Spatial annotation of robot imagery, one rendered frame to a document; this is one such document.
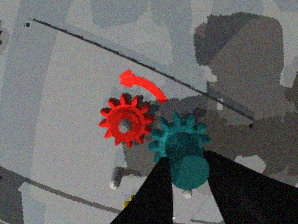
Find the teal gear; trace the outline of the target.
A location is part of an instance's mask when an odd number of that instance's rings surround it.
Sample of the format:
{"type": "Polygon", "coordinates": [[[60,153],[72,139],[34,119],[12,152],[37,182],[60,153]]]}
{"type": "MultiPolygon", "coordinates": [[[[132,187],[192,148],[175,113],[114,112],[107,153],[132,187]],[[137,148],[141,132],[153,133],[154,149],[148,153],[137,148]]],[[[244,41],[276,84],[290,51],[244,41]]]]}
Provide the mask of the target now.
{"type": "Polygon", "coordinates": [[[180,189],[197,189],[209,179],[209,163],[202,152],[206,152],[204,144],[210,143],[206,135],[206,125],[194,125],[194,116],[189,113],[182,121],[178,112],[174,112],[174,123],[160,117],[161,128],[150,129],[150,136],[154,140],[149,143],[150,152],[156,152],[154,161],[158,163],[160,157],[169,157],[170,180],[180,189]],[[194,125],[194,127],[193,127],[194,125]]]}

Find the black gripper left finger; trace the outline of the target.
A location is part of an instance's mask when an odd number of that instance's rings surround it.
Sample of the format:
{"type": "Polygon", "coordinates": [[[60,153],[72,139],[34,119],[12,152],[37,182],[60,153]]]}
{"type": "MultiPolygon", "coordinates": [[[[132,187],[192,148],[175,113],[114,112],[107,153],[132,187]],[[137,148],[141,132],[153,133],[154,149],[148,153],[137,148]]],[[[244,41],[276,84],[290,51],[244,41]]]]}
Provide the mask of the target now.
{"type": "Polygon", "coordinates": [[[173,224],[169,157],[160,157],[125,209],[110,224],[173,224]]]}

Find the red gear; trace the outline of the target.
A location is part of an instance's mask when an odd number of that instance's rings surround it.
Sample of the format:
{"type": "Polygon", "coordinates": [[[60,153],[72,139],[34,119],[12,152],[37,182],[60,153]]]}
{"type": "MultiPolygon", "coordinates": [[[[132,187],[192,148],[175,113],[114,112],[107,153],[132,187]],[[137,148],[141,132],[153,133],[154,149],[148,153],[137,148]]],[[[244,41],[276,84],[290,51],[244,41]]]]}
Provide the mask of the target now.
{"type": "Polygon", "coordinates": [[[101,128],[108,128],[109,131],[106,132],[105,139],[109,139],[109,137],[114,137],[116,140],[116,145],[120,144],[121,141],[124,141],[126,147],[132,147],[132,141],[136,140],[137,143],[144,144],[144,136],[150,135],[150,128],[149,125],[153,123],[154,116],[152,115],[145,115],[146,112],[149,111],[149,104],[141,105],[138,107],[138,100],[140,97],[134,96],[132,103],[128,101],[128,97],[126,97],[125,93],[122,93],[120,96],[120,103],[117,103],[116,100],[110,97],[109,99],[109,108],[102,108],[101,115],[108,117],[108,119],[104,119],[101,121],[100,127],[101,128]],[[132,123],[132,127],[130,127],[128,133],[121,133],[118,131],[118,123],[122,119],[128,119],[130,123],[132,123]]]}

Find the red curved arrow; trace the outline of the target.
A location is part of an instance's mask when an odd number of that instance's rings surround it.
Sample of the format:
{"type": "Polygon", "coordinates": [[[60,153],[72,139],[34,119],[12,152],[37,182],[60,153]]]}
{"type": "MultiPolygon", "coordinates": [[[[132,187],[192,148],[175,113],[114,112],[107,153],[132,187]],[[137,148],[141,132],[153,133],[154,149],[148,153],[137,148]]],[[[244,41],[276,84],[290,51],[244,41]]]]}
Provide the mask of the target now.
{"type": "Polygon", "coordinates": [[[152,81],[144,79],[144,77],[132,75],[129,69],[128,71],[122,73],[122,75],[118,76],[118,79],[120,79],[120,84],[124,84],[126,87],[132,88],[132,84],[137,84],[148,89],[148,91],[152,92],[153,95],[157,97],[158,103],[160,104],[164,104],[165,101],[168,101],[166,100],[164,93],[162,93],[161,89],[158,88],[157,85],[154,85],[152,81]]]}

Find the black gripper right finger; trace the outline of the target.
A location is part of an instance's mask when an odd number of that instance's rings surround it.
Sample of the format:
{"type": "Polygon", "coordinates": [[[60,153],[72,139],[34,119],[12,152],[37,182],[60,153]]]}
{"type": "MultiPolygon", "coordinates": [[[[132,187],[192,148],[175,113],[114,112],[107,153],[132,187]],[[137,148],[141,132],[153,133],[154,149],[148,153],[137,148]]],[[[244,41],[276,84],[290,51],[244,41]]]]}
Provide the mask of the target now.
{"type": "Polygon", "coordinates": [[[209,188],[226,224],[298,224],[298,188],[263,176],[216,152],[209,163],[209,188]]]}

